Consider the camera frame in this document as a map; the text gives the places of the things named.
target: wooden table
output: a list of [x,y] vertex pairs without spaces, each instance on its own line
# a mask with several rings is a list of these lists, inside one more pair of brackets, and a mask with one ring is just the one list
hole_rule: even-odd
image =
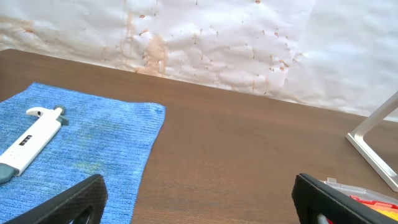
[[[134,223],[298,223],[295,175],[398,198],[345,139],[364,118],[43,55],[0,52],[0,100],[32,82],[167,106]],[[398,170],[397,123],[369,145]]]

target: blue cloth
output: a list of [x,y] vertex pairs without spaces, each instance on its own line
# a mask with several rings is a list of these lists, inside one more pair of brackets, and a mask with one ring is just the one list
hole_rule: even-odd
[[0,154],[37,120],[26,110],[59,104],[67,109],[69,126],[61,127],[20,177],[0,185],[0,223],[101,174],[108,190],[102,223],[129,224],[165,107],[34,83],[0,103]]

